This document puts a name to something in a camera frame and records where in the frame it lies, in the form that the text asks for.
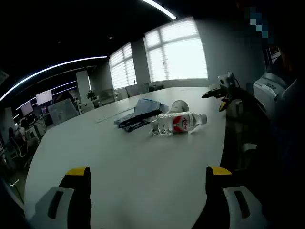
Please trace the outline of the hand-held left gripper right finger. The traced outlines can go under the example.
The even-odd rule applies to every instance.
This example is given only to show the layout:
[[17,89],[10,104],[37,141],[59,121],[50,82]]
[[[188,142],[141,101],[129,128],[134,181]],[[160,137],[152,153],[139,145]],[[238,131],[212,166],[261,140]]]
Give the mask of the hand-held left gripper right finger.
[[238,172],[208,166],[205,206],[194,229],[266,229],[261,202],[241,183]]

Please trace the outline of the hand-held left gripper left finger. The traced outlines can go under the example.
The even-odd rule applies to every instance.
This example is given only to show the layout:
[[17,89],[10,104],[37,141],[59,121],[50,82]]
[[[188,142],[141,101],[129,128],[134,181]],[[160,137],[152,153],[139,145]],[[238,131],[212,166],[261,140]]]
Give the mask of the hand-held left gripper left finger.
[[89,229],[91,227],[91,171],[69,170],[35,205],[30,224],[35,229]]

